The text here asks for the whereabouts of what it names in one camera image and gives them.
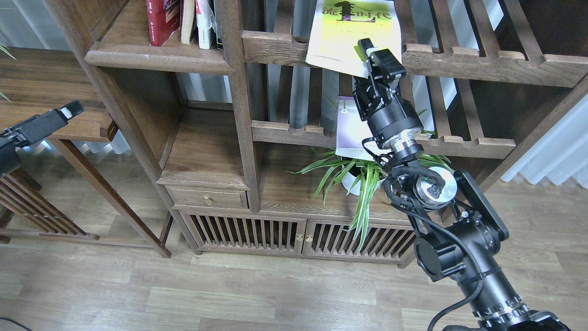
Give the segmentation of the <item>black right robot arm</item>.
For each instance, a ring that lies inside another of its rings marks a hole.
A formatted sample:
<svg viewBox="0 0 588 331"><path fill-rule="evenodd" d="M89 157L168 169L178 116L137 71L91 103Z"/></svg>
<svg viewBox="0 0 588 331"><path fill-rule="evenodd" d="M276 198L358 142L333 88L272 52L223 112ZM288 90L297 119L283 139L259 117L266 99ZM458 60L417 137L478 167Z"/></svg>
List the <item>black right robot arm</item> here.
<svg viewBox="0 0 588 331"><path fill-rule="evenodd" d="M408 215L416 234L418 265L433 280L450 277L464 300L439 312L428 325L470 304L480 331L566 331L549 311L524 304L494 260L508 229L467 171L423 167L424 149L415 140L422 131L414 107L397 86L406 69L388 49L369 38L358 41L367 73L354 78L353 96L362 121L386 154L372 154L387 176L384 190L391 205Z"/></svg>

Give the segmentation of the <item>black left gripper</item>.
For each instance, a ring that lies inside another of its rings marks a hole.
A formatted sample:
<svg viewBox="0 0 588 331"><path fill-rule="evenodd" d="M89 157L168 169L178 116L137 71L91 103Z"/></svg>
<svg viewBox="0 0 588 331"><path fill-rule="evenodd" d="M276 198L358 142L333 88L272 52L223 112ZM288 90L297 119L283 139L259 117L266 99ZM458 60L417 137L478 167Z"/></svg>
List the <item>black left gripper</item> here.
<svg viewBox="0 0 588 331"><path fill-rule="evenodd" d="M70 119L85 111L79 100L51 109L42 115L34 115L10 126L1 134L0 172L5 176L20 167L16 149L30 146L50 136L67 125Z"/></svg>

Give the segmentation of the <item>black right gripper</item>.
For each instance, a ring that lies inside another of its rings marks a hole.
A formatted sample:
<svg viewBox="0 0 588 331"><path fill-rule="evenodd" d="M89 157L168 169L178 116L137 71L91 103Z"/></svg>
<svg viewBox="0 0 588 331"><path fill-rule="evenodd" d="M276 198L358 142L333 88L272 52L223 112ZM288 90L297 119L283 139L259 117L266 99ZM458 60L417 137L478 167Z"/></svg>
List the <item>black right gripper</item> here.
<svg viewBox="0 0 588 331"><path fill-rule="evenodd" d="M399 80L406 75L405 67L390 50L374 46L370 38L359 40L357 45L369 73L366 78L354 78L353 96L377 147L394 152L421 151L414 138L424 127L398 88Z"/></svg>

